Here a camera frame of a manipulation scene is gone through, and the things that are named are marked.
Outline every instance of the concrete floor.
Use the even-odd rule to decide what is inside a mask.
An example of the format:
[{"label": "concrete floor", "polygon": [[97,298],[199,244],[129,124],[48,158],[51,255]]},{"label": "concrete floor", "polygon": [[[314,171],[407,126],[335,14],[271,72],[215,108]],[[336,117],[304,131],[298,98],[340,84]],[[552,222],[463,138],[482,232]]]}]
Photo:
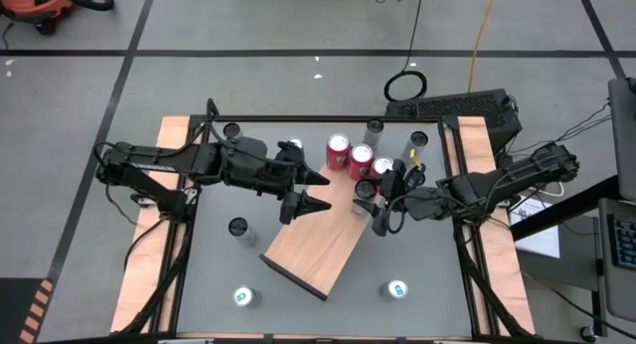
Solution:
[{"label": "concrete floor", "polygon": [[[76,10],[53,37],[16,25],[7,36],[15,51],[0,53],[6,154],[0,276],[47,276],[63,230],[77,225],[41,341],[103,336],[110,327],[133,229],[105,201],[101,185],[89,177],[80,184],[96,139],[154,144],[164,115],[202,113],[208,96],[225,114],[382,114],[384,83],[404,57],[365,57],[364,50],[404,50],[417,6],[417,0],[115,1],[108,13]],[[636,0],[590,1],[611,46],[635,51]],[[471,50],[487,4],[424,0],[414,48]],[[6,24],[0,19],[0,30]],[[325,49],[357,51],[329,57]],[[581,0],[497,0],[482,49],[522,51],[480,58],[473,85],[503,87],[517,98],[525,130],[515,148],[556,138],[600,108],[615,77],[606,58],[587,53],[603,46]],[[152,50],[178,52],[154,57],[161,55]],[[195,57],[201,54],[184,50],[218,52]],[[224,52],[231,50],[254,52]],[[315,51],[276,57],[267,50]],[[533,56],[556,50],[580,53]],[[411,61],[428,76],[427,95],[466,90],[469,58]],[[636,60],[619,61],[636,75]],[[408,81],[397,86],[397,95],[415,91]],[[615,173],[609,123],[566,145],[582,163],[565,185],[566,197]],[[113,195],[135,214],[125,191]],[[589,320],[534,283],[526,287],[538,332],[577,340],[577,328]],[[588,292],[559,288],[590,307]],[[633,323],[613,322],[636,332]],[[610,333],[602,342],[625,339]]]}]

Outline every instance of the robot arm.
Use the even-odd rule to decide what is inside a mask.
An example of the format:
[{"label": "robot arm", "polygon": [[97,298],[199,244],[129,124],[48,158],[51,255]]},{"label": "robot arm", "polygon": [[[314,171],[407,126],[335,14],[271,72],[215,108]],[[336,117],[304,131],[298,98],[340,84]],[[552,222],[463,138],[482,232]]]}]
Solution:
[{"label": "robot arm", "polygon": [[529,158],[489,173],[469,173],[437,181],[437,187],[406,189],[402,180],[403,163],[396,161],[394,170],[380,179],[380,194],[387,200],[381,209],[373,203],[354,200],[374,217],[376,235],[385,236],[390,211],[405,211],[417,221],[458,220],[481,222],[503,200],[541,183],[568,182],[576,177],[578,163],[562,145],[549,143]]},{"label": "robot arm", "polygon": [[[196,133],[212,128],[209,119]],[[282,200],[280,222],[289,224],[298,216],[331,208],[329,203],[312,198],[303,190],[295,193],[294,185],[328,185],[329,180],[311,170],[304,160],[304,152],[291,142],[278,142],[280,151],[274,159],[266,158],[267,147],[257,139],[241,137],[204,144],[163,149],[136,146],[125,142],[110,146],[103,157],[95,151],[99,167],[95,177],[102,183],[127,186],[157,204],[161,215],[171,221],[187,222],[194,214],[194,199],[201,185],[220,182],[253,190],[256,195],[270,194]],[[187,176],[195,184],[192,191],[168,190],[143,170],[177,173]]]}]

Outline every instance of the white paper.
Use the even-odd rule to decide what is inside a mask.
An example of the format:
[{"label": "white paper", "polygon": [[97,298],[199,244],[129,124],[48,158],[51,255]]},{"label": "white paper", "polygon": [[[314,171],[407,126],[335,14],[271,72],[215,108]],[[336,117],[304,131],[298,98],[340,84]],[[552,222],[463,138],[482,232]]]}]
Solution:
[{"label": "white paper", "polygon": [[[544,202],[544,204],[546,205],[545,208],[552,205],[547,202]],[[512,226],[515,226],[516,223],[542,211],[544,209],[544,204],[542,204],[539,200],[528,199],[520,207],[510,213],[510,223]],[[558,247],[558,226],[553,226],[547,230],[543,230],[537,234],[518,240],[515,242],[515,246],[519,250],[552,258],[560,258],[560,250]]]}]

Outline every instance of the wooden board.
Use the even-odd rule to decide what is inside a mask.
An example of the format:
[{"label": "wooden board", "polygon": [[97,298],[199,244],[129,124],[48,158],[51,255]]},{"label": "wooden board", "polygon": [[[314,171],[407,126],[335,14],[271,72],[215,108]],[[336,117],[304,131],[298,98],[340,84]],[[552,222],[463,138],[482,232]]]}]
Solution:
[{"label": "wooden board", "polygon": [[[490,147],[484,118],[460,117],[459,133],[468,171],[486,173],[495,170],[495,159]],[[496,210],[492,217],[508,224],[505,210]],[[481,227],[480,234],[493,290],[519,324],[524,329],[534,333],[535,326],[517,260],[515,242],[510,230],[494,221],[488,221]],[[478,306],[483,306],[483,297],[476,302]],[[483,313],[481,315],[485,314],[483,307],[477,309],[478,313]],[[487,317],[481,317],[481,315],[479,317],[480,327],[482,322],[487,321]],[[508,334],[501,322],[499,329],[502,335]]]},{"label": "wooden board", "polygon": [[331,184],[310,186],[307,193],[332,204],[331,210],[304,215],[283,226],[263,256],[275,263],[275,266],[268,263],[272,268],[286,271],[286,276],[290,273],[294,281],[324,300],[365,230],[368,218],[356,217],[351,212],[356,181],[346,171],[335,172],[323,166],[320,174],[331,180]]},{"label": "wooden board", "polygon": [[[161,122],[157,146],[177,149],[181,147],[188,134],[189,116],[166,116]],[[150,172],[150,177],[168,189],[176,189],[179,176],[162,172]],[[150,226],[159,221],[159,212],[156,207],[141,209],[137,219],[134,239],[143,234]],[[128,259],[128,266],[123,276],[117,307],[112,319],[111,331],[117,331],[128,325],[143,305],[148,301],[150,294],[157,287],[159,271],[163,258],[166,239],[168,237],[169,224],[165,221],[146,238],[141,241]],[[164,309],[171,308],[173,290],[169,290],[164,300]],[[163,311],[165,318],[169,318],[170,310]],[[167,329],[167,320],[163,320],[160,329]]]}]

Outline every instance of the orange vacuum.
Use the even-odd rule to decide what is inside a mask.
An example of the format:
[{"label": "orange vacuum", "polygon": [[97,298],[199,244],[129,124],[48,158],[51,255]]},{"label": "orange vacuum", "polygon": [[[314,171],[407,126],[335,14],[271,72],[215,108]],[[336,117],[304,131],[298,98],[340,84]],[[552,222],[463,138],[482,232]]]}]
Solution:
[{"label": "orange vacuum", "polygon": [[0,13],[12,21],[35,25],[38,32],[43,35],[53,35],[56,30],[56,22],[60,18],[67,16],[74,5],[80,5],[95,11],[108,11],[114,6],[114,1],[0,0]]}]

